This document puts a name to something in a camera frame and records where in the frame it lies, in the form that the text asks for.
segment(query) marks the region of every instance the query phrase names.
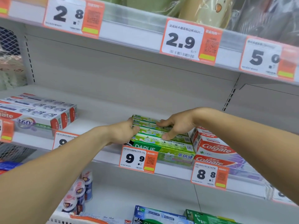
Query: price tag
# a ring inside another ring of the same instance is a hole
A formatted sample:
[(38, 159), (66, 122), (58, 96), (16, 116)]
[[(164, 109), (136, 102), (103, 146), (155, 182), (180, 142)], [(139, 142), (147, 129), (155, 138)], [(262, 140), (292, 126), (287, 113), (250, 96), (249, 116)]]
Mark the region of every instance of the price tag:
[(274, 78), (294, 80), (297, 48), (256, 37), (248, 37), (239, 69)]
[(158, 154), (156, 151), (123, 145), (119, 166), (153, 174)]
[(285, 203), (285, 204), (297, 206), (293, 201), (291, 201), (289, 198), (287, 198), (285, 195), (279, 192), (279, 190), (276, 188), (274, 189), (272, 200), (278, 203)]
[(104, 10), (96, 0), (48, 0), (44, 26), (98, 39)]
[(168, 18), (160, 53), (214, 65), (222, 30)]
[(0, 119), (0, 141), (10, 143), (13, 140), (14, 122), (9, 119)]
[(212, 188), (226, 189), (229, 168), (196, 161), (191, 183)]
[(77, 136), (79, 135), (63, 131), (56, 131), (52, 150), (66, 144), (67, 142), (76, 138)]
[(10, 0), (0, 0), (0, 16), (7, 16)]

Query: metal mesh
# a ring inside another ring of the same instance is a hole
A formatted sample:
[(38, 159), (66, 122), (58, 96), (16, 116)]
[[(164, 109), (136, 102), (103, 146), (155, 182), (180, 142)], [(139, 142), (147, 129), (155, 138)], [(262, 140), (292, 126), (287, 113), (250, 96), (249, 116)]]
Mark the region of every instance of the metal mesh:
[(0, 161), (22, 162), (35, 151), (32, 148), (0, 142)]
[(16, 35), (0, 27), (0, 91), (27, 85)]

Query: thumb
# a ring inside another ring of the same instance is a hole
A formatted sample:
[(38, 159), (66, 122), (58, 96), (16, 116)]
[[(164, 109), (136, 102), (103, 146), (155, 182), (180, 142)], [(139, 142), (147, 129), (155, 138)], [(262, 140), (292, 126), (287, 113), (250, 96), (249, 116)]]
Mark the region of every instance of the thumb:
[(170, 125), (173, 125), (174, 122), (172, 121), (171, 118), (169, 118), (169, 119), (167, 119), (167, 120), (162, 119), (162, 120), (160, 120), (160, 122), (156, 122), (156, 124), (157, 124), (157, 126), (159, 126), (159, 127), (168, 127), (168, 126), (170, 126)]
[(172, 129), (168, 133), (162, 135), (162, 139), (169, 141), (169, 140), (173, 139), (176, 135), (177, 135), (177, 132), (174, 129)]
[(139, 131), (140, 131), (140, 127), (133, 127), (132, 128), (133, 136), (136, 135)]

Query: person's right hand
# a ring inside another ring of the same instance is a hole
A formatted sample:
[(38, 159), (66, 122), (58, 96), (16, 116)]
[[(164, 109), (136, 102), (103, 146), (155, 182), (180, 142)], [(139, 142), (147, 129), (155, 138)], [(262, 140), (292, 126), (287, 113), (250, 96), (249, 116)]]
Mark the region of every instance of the person's right hand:
[(160, 120), (156, 122), (159, 127), (167, 127), (173, 125), (173, 128), (168, 133), (162, 136), (163, 140), (169, 141), (173, 139), (177, 134), (187, 133), (194, 127), (197, 127), (197, 113), (201, 108), (194, 108), (187, 111), (173, 114), (167, 120)]

